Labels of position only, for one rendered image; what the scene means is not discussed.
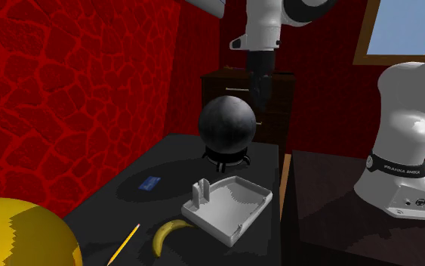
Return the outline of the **dark wooden chest of drawers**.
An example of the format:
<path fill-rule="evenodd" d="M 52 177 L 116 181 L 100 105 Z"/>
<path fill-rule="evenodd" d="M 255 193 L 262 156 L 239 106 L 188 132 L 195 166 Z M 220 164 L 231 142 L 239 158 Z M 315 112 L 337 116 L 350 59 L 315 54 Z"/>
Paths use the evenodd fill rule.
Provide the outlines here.
<path fill-rule="evenodd" d="M 291 105 L 294 96 L 295 76 L 291 72 L 275 72 L 272 75 L 272 95 L 261 112 L 254 103 L 245 70 L 223 68 L 205 74 L 202 80 L 202 104 L 223 95 L 231 95 L 244 100 L 256 116 L 255 142 L 276 144 L 281 153 L 285 152 L 288 139 Z"/>

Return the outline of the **wooden framed window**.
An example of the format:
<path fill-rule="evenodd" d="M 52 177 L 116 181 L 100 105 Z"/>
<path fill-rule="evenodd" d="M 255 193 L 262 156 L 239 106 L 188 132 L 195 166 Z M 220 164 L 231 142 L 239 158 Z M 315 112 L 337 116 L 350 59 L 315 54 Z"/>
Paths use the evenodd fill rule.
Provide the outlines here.
<path fill-rule="evenodd" d="M 425 0 L 368 0 L 353 63 L 425 62 Z"/>

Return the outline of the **white open plastic tray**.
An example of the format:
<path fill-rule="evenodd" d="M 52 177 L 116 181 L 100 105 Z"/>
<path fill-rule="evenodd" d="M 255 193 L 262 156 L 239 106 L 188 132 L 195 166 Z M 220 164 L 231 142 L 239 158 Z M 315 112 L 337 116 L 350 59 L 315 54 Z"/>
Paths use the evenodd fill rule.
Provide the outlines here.
<path fill-rule="evenodd" d="M 272 198 L 271 190 L 236 175 L 213 184 L 203 178 L 192 186 L 192 199 L 183 204 L 181 213 L 232 247 Z"/>

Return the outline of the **dark robot stand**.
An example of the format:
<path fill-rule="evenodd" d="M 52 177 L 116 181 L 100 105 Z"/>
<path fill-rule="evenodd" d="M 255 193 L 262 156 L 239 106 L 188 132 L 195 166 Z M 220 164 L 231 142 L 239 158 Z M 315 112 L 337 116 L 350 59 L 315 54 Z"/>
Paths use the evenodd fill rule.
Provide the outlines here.
<path fill-rule="evenodd" d="M 281 220 L 282 266 L 425 266 L 425 221 L 394 218 L 353 190 L 365 161 L 295 150 Z"/>

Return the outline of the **blue card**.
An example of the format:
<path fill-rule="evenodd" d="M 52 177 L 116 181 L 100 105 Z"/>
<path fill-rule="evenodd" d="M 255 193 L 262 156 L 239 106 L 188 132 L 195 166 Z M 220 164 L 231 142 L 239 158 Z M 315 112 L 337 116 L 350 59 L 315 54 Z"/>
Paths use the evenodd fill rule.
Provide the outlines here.
<path fill-rule="evenodd" d="M 161 178 L 159 177 L 149 176 L 138 188 L 140 190 L 151 191 L 160 180 Z"/>

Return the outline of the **black table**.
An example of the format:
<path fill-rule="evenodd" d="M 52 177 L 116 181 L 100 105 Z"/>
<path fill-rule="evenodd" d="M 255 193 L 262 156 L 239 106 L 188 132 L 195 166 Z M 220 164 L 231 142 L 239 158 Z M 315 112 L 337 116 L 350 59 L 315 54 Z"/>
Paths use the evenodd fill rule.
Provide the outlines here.
<path fill-rule="evenodd" d="M 124 239 L 140 227 L 112 266 L 281 266 L 279 149 L 252 143 L 249 164 L 217 172 L 203 157 L 198 136 L 169 134 L 65 218 L 80 246 L 83 266 L 106 266 Z M 273 192 L 272 202 L 231 248 L 198 228 L 183 228 L 166 239 L 160 258 L 152 237 L 165 222 L 181 219 L 192 185 L 238 175 Z M 161 180 L 151 191 L 138 187 L 149 177 Z"/>

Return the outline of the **yellow banana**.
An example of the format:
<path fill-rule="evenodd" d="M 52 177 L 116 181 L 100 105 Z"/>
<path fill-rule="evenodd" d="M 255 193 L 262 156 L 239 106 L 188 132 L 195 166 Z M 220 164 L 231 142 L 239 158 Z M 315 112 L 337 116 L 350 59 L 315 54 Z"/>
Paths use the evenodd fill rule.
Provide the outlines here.
<path fill-rule="evenodd" d="M 164 223 L 155 233 L 152 239 L 152 253 L 156 258 L 159 258 L 162 253 L 163 242 L 165 238 L 174 230 L 185 227 L 194 227 L 184 220 L 175 219 Z"/>

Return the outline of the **yellow pencil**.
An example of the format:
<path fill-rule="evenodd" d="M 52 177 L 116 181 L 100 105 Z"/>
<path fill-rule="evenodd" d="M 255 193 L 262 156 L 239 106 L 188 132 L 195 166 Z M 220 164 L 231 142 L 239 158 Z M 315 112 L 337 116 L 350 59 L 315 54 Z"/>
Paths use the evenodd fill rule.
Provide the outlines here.
<path fill-rule="evenodd" d="M 124 249 L 124 247 L 127 245 L 127 243 L 129 242 L 129 240 L 133 237 L 133 235 L 137 232 L 138 228 L 140 227 L 140 223 L 137 224 L 134 229 L 129 233 L 129 235 L 124 239 L 124 241 L 122 242 L 122 244 L 120 245 L 120 247 L 117 248 L 117 250 L 115 251 L 115 253 L 112 255 L 112 257 L 109 259 L 108 263 L 106 266 L 110 266 L 115 259 L 117 258 L 117 256 L 119 255 L 119 253 Z"/>

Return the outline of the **large yellow ball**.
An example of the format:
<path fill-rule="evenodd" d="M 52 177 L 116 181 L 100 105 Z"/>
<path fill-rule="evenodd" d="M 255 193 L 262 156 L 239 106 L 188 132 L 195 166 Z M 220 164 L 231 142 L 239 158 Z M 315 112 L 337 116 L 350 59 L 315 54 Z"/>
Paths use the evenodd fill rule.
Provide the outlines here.
<path fill-rule="evenodd" d="M 79 243 L 52 211 L 0 197 L 0 266 L 83 266 Z"/>

